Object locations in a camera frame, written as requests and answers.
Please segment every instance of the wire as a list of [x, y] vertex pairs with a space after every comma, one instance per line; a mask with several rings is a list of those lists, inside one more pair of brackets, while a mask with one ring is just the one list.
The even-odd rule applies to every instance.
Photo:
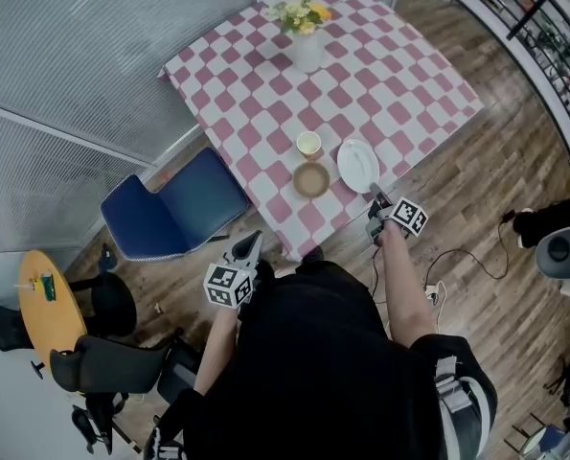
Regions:
[[376, 269], [376, 254], [378, 253], [378, 251], [380, 250], [380, 247], [376, 250], [376, 252], [374, 253], [374, 255], [372, 256], [372, 268], [374, 269], [374, 273], [372, 274], [372, 280], [373, 285], [374, 285], [374, 289], [372, 290], [372, 298], [374, 298], [374, 294], [376, 293], [376, 288], [378, 288], [378, 269]]
[[431, 263], [429, 265], [429, 267], [427, 268], [427, 272], [425, 273], [425, 281], [423, 282], [423, 289], [427, 289], [427, 283], [429, 281], [429, 271], [431, 271], [431, 268], [436, 264], [437, 261], [439, 261], [442, 256], [445, 256], [446, 254], [452, 254], [454, 252], [463, 252], [464, 254], [469, 255], [474, 261], [476, 261], [476, 263], [478, 263], [478, 265], [481, 266], [481, 268], [483, 269], [483, 271], [485, 271], [485, 273], [487, 274], [487, 276], [489, 276], [490, 278], [494, 279], [495, 281], [499, 281], [499, 280], [503, 280], [504, 278], [506, 278], [506, 276], [508, 275], [508, 267], [510, 265], [510, 256], [508, 254], [508, 249], [506, 248], [506, 245], [504, 244], [504, 241], [502, 241], [502, 232], [500, 231], [500, 228], [502, 228], [502, 225], [505, 223], [505, 221], [501, 221], [499, 223], [499, 225], [497, 225], [497, 237], [499, 239], [499, 243], [502, 245], [502, 248], [504, 249], [504, 252], [506, 253], [506, 267], [504, 268], [504, 274], [501, 274], [499, 276], [494, 276], [493, 274], [491, 274], [490, 272], [487, 271], [487, 268], [485, 267], [485, 265], [483, 263], [481, 263], [478, 258], [472, 254], [471, 252], [469, 252], [468, 250], [462, 249], [462, 248], [457, 248], [457, 249], [450, 249], [450, 250], [446, 250], [445, 252], [443, 252], [442, 254], [440, 254], [436, 259], [434, 259], [433, 263]]
[[[495, 276], [493, 274], [491, 274], [490, 272], [487, 271], [487, 268], [485, 267], [485, 265], [483, 263], [481, 263], [478, 258], [472, 254], [471, 252], [469, 252], [468, 250], [462, 249], [462, 248], [456, 248], [456, 249], [449, 249], [446, 250], [445, 252], [443, 252], [442, 254], [440, 254], [436, 259], [433, 260], [433, 262], [429, 265], [429, 267], [427, 268], [427, 272], [425, 273], [425, 279], [423, 281], [422, 284], [422, 288], [423, 290], [427, 289], [427, 283], [429, 281], [429, 272], [431, 271], [431, 269], [433, 268], [433, 266], [436, 264], [437, 261], [439, 261], [442, 256], [445, 256], [446, 254], [453, 254], [455, 252], [463, 252], [464, 254], [470, 256], [474, 261], [476, 261], [476, 263], [478, 263], [478, 265], [481, 266], [481, 268], [483, 269], [483, 271], [492, 279], [494, 279], [495, 281], [498, 280], [502, 280], [504, 278], [506, 278], [506, 276], [508, 275], [508, 269], [510, 266], [510, 255], [508, 253], [508, 249], [506, 248], [506, 245], [504, 244], [504, 241], [502, 240], [502, 232], [501, 232], [501, 228], [502, 225], [507, 223], [508, 221], [510, 221], [510, 219], [512, 218], [508, 218], [509, 214], [505, 215], [502, 219], [502, 221], [500, 221], [500, 223], [497, 225], [497, 238], [499, 239], [499, 243], [502, 246], [502, 248], [504, 249], [504, 253], [506, 254], [506, 267], [504, 268], [504, 273], [499, 275], [499, 276]], [[374, 253], [374, 255], [372, 256], [372, 267], [374, 269], [374, 273], [373, 273], [373, 285], [374, 285], [374, 289], [372, 290], [372, 298], [374, 298], [374, 295], [376, 293], [376, 288], [378, 287], [378, 271], [376, 269], [376, 254], [378, 253], [380, 249], [378, 248], [376, 250], [376, 252]], [[437, 328], [438, 328], [438, 333], [440, 332], [440, 316], [442, 315], [442, 309], [444, 308], [445, 305], [445, 300], [447, 297], [447, 291], [446, 291], [446, 285], [443, 283], [443, 281], [441, 280], [440, 282], [438, 282], [438, 285], [442, 284], [442, 288], [445, 291], [445, 299], [443, 300], [441, 306], [440, 306], [440, 310], [438, 311], [438, 321], [437, 321]], [[380, 302], [374, 302], [375, 305], [382, 305], [387, 303], [386, 298]]]

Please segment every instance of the green object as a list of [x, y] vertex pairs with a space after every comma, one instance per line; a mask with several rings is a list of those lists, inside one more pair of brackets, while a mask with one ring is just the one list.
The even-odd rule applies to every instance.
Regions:
[[46, 295], [46, 300], [49, 302], [54, 302], [56, 300], [55, 296], [55, 283], [53, 282], [53, 276], [41, 276], [40, 280], [44, 286], [44, 295]]

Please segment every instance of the cup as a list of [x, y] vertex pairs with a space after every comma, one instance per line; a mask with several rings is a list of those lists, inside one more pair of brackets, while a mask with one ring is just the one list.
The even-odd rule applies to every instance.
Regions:
[[321, 149], [321, 137], [314, 131], [304, 131], [295, 140], [295, 146], [305, 158], [312, 160], [318, 156]]

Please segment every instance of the white vase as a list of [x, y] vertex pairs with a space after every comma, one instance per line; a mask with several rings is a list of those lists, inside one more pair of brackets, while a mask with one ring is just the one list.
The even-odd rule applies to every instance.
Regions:
[[323, 45], [318, 33], [294, 34], [289, 57], [300, 72], [311, 73], [318, 70], [323, 61]]

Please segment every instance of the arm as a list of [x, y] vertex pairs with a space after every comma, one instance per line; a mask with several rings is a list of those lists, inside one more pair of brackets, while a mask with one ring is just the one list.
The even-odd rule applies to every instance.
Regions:
[[419, 337], [436, 332], [434, 319], [399, 225], [385, 221], [380, 239], [391, 335], [409, 348]]
[[231, 359], [236, 347], [237, 329], [238, 312], [233, 309], [218, 309], [195, 379], [194, 389], [201, 395], [210, 390]]

